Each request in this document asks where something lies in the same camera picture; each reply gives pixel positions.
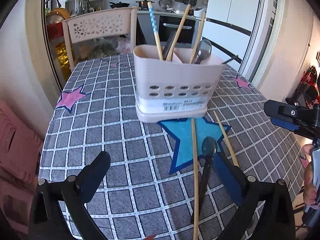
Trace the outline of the person's right hand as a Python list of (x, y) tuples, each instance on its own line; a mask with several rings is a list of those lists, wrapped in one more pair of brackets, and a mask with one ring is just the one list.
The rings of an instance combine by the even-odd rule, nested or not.
[(312, 162), (310, 162), (304, 172), (304, 192), (303, 200), (306, 205), (311, 206), (313, 209), (318, 210), (319, 204), (316, 204), (317, 190), (313, 185), (313, 171)]

